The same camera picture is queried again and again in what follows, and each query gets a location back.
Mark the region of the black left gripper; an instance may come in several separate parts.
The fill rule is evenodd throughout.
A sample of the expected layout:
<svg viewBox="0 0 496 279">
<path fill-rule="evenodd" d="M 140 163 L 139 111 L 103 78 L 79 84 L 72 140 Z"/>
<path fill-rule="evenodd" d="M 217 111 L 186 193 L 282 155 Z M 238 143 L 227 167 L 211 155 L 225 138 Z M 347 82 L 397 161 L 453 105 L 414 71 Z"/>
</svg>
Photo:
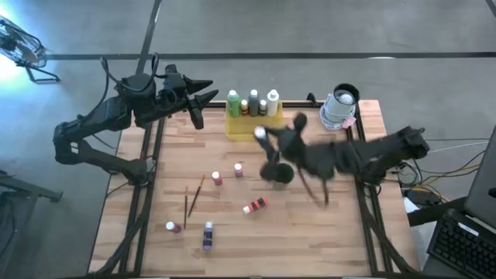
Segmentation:
<svg viewBox="0 0 496 279">
<path fill-rule="evenodd" d="M 181 74 L 175 64 L 165 67 L 160 75 L 164 87 L 159 91 L 164 109 L 168 115 L 187 110 L 196 129 L 204 128 L 202 109 L 219 93 L 217 89 L 202 94 L 195 94 L 213 84 L 212 80 L 195 80 Z"/>
</svg>

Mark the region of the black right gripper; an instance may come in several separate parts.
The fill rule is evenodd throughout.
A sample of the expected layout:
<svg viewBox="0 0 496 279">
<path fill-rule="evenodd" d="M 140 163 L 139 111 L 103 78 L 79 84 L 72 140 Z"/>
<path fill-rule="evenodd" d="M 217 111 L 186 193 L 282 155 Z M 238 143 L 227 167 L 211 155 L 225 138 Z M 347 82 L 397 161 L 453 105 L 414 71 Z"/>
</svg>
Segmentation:
<svg viewBox="0 0 496 279">
<path fill-rule="evenodd" d="M 305 155 L 305 143 L 301 133 L 307 124 L 307 116 L 298 112 L 293 118 L 293 127 L 285 128 L 267 127 L 267 134 L 278 137 L 279 150 L 269 151 L 269 164 L 279 164 L 282 156 L 292 163 L 299 163 Z"/>
</svg>

